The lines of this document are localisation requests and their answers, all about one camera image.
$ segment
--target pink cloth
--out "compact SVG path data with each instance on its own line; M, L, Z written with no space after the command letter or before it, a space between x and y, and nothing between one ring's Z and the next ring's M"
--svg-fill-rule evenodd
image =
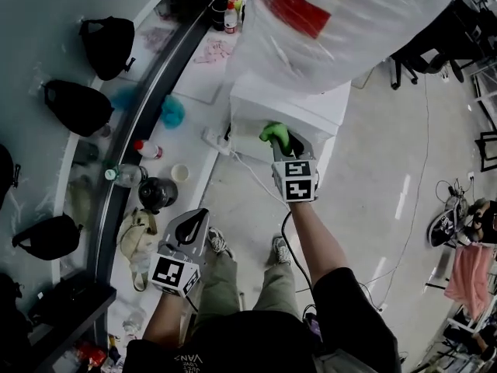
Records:
M444 294L467 308L472 319L477 319L490 302L487 273L492 249L471 244L457 247L450 281Z

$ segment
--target shoe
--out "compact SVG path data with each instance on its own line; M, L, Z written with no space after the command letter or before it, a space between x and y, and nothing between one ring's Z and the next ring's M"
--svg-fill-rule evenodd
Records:
M235 255L224 240L223 232L219 229L209 227L209 231L207 232L207 240L210 243L210 248L217 255L226 252L233 260L235 259Z
M278 264L292 264L290 250L283 236L275 236L273 238L273 250L276 254L276 263Z

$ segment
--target floor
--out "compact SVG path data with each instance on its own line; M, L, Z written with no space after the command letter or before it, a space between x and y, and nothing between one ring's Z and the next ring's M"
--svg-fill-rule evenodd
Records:
M495 199L497 173L479 172L474 139L490 127L478 105L469 104L468 81L461 85L452 74L447 83L437 75L422 75L418 85L405 76L403 81L399 90L392 90L388 64L383 63L363 89L352 88L314 207L346 251L358 281L380 277L368 288L374 303L383 305L382 316L398 338L399 350L408 352L404 363L408 371L422 358L452 306L441 290L425 287L431 276L433 283L442 284L444 271L451 268L448 248L432 249L426 242L427 226L443 210L435 185L438 180L459 178L467 187L467 174L475 172L474 197ZM267 164L242 159L277 193ZM443 184L439 195L447 196ZM467 198L472 201L471 190ZM238 287L250 309L259 295L270 240L280 231L285 207L265 192L247 168L226 156L218 159L203 206L210 209L211 224L224 232L235 251ZM287 234L304 263L292 223ZM401 255L391 281L390 271ZM297 290L306 289L295 266L294 273ZM311 304L310 291L298 292L297 301L301 310Z

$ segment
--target forearm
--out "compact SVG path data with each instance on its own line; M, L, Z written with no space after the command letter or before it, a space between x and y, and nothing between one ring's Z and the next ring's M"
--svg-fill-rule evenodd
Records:
M328 272L347 267L345 253L308 202L290 203L312 285Z
M183 299L163 293L143 335L144 340L167 349L179 346Z

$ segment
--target black pot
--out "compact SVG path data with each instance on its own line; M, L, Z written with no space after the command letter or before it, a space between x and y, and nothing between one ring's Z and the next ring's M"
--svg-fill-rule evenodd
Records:
M153 214L171 206L178 198L178 187L169 179L150 177L140 184L138 189L140 202Z

